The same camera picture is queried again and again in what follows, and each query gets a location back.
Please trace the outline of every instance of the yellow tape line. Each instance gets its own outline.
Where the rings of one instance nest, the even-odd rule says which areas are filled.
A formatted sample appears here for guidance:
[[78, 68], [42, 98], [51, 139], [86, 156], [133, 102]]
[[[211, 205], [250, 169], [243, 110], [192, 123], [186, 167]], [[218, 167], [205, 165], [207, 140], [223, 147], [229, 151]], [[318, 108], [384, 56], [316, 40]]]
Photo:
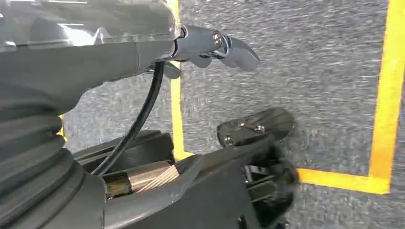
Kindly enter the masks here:
[[[180, 10], [178, 0], [167, 0], [167, 5], [173, 12], [176, 23], [180, 24]], [[180, 68], [179, 62], [171, 62]], [[171, 122], [173, 126], [174, 158], [176, 160], [191, 156], [191, 153], [184, 151], [183, 119], [181, 117], [181, 77], [170, 81], [171, 96]]]
[[[178, 1], [170, 0], [168, 2], [175, 8], [173, 12], [178, 13]], [[390, 0], [378, 84], [369, 176], [300, 168], [298, 172], [301, 182], [375, 194], [389, 193], [401, 93], [404, 84], [404, 25], [405, 1]], [[180, 160], [192, 155], [192, 153], [184, 151], [180, 78], [171, 82], [171, 104], [174, 155], [177, 160]]]
[[378, 83], [369, 176], [391, 179], [405, 67], [405, 1], [391, 0]]
[[61, 130], [57, 133], [57, 135], [63, 136], [63, 137], [64, 137], [64, 140], [67, 141], [67, 137], [66, 137], [65, 132], [64, 132], [63, 115], [61, 115], [61, 116], [59, 116], [59, 117], [60, 117], [61, 120], [62, 120], [62, 128], [61, 128]]

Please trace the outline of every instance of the metal gripper jaw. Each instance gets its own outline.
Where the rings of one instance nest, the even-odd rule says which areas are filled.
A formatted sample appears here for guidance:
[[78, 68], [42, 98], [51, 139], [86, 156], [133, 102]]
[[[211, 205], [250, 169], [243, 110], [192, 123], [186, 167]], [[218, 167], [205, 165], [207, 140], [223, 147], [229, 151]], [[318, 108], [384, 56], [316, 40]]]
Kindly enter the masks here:
[[244, 145], [261, 135], [272, 135], [275, 140], [288, 136], [296, 122], [293, 115], [281, 107], [222, 123], [217, 128], [218, 140], [223, 147]]
[[190, 61], [200, 68], [218, 59], [226, 66], [242, 70], [254, 70], [259, 57], [245, 42], [222, 35], [217, 30], [182, 25], [181, 36], [176, 40], [176, 52], [172, 60]]

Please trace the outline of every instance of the bolt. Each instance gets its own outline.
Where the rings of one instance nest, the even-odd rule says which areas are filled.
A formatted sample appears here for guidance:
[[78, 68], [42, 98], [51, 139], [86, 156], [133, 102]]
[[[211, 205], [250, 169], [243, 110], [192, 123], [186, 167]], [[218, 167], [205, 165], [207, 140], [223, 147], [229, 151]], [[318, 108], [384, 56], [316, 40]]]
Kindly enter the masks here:
[[214, 32], [214, 44], [215, 46], [221, 46], [222, 45], [222, 36], [219, 32], [215, 31]]
[[224, 143], [225, 143], [225, 146], [232, 146], [232, 145], [234, 144], [234, 142], [232, 141], [231, 137], [228, 136], [228, 135], [225, 137]]
[[264, 134], [265, 133], [265, 131], [266, 131], [266, 129], [265, 129], [265, 127], [264, 126], [262, 126], [262, 125], [258, 125], [256, 128], [255, 128], [255, 130], [254, 130], [256, 133], [258, 133], [258, 134]]

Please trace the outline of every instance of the black cable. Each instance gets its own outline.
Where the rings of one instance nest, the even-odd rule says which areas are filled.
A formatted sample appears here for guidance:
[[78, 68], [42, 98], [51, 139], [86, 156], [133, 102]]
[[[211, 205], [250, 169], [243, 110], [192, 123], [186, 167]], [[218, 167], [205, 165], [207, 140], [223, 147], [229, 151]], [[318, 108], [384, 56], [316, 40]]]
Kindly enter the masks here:
[[156, 98], [158, 97], [160, 86], [163, 80], [164, 62], [155, 63], [155, 72], [153, 74], [152, 84], [148, 92], [148, 96], [131, 128], [124, 134], [122, 140], [114, 148], [110, 155], [108, 155], [103, 162], [101, 162], [97, 168], [95, 168], [91, 174], [103, 175], [105, 174], [112, 165], [118, 160], [121, 154], [128, 148], [129, 144], [134, 140], [134, 138], [140, 132], [142, 126], [145, 124], [153, 105], [155, 104]]

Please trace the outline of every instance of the floor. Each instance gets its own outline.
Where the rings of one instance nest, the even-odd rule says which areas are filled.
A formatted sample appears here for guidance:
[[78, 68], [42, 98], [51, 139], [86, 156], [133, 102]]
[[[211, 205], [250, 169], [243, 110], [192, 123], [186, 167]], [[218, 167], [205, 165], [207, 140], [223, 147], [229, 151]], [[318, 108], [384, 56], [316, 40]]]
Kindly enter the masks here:
[[[181, 0], [180, 4], [183, 23], [245, 40], [261, 64], [253, 72], [228, 69], [218, 62], [204, 70], [184, 64], [182, 119], [172, 123], [173, 91], [165, 80], [146, 128], [173, 133], [173, 124], [180, 125], [184, 150], [206, 153], [219, 148], [215, 129], [221, 122], [282, 106], [298, 120], [298, 135], [284, 144], [297, 167], [359, 179], [369, 175], [387, 1]], [[142, 75], [87, 92], [64, 117], [67, 147], [74, 152], [124, 134], [150, 81], [150, 76]], [[389, 193], [304, 183], [288, 214], [291, 228], [405, 228], [404, 109], [399, 116]]]

